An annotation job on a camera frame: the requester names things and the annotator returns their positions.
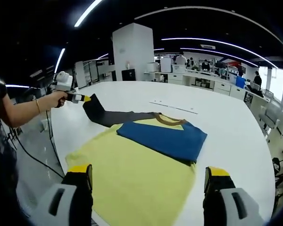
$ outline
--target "blue fabric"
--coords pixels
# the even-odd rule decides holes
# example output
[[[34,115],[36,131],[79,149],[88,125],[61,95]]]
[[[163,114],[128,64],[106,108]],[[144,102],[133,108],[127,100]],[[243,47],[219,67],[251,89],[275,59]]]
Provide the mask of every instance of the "blue fabric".
[[[183,130],[126,122],[117,134],[167,156],[196,162],[207,134],[190,123]]]

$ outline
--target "person's hand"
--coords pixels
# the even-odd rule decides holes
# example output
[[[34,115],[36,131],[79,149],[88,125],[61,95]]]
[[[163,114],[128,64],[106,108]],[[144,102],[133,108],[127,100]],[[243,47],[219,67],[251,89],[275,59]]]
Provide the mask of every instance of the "person's hand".
[[[68,95],[65,92],[56,91],[40,98],[39,103],[41,102],[42,106],[44,106],[46,110],[49,110],[53,107],[57,107],[59,101],[61,102],[61,106],[63,106],[67,96]]]

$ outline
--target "round table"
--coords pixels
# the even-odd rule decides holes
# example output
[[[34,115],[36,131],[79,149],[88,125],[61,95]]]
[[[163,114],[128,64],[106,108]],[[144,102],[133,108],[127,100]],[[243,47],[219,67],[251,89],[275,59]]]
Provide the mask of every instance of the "round table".
[[[275,200],[275,178],[271,155],[264,135],[243,101],[200,88],[146,81],[107,81],[79,90],[95,93],[106,111],[160,112],[186,119],[208,134],[197,160],[195,184],[187,197],[178,226],[203,225],[205,168],[225,169],[236,187],[243,188],[258,204],[268,221]],[[150,103],[152,100],[193,108],[197,114]],[[91,122],[83,103],[66,102],[52,109],[52,130],[59,160],[67,172],[65,157],[107,128]],[[92,218],[107,225],[93,211]]]

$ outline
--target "bracelet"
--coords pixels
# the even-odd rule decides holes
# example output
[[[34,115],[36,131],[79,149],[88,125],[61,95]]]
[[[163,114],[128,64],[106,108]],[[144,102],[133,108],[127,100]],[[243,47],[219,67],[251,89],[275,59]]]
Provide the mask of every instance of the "bracelet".
[[[36,99],[36,103],[37,103],[37,106],[38,106],[38,110],[39,110],[39,114],[41,113],[40,111],[40,106],[39,106],[39,102],[38,102],[38,99]]]

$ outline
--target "black ceiling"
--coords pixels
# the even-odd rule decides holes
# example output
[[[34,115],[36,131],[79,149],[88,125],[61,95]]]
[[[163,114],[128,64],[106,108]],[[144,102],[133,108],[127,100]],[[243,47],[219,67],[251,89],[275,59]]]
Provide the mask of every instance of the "black ceiling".
[[[29,75],[55,65],[62,48],[66,48],[59,70],[76,61],[113,53],[112,32],[130,23],[153,29],[154,47],[179,51],[180,47],[216,46],[216,51],[244,59],[255,56],[223,44],[195,40],[162,38],[196,37],[220,40],[250,49],[264,57],[282,56],[283,45],[253,23],[223,12],[207,9],[181,9],[157,13],[138,20],[135,17],[178,6],[207,6],[234,10],[271,30],[283,39],[283,4],[268,6],[236,1],[191,0],[103,0],[75,28],[74,24],[92,0],[31,0],[0,2],[0,75],[8,83],[36,83]]]

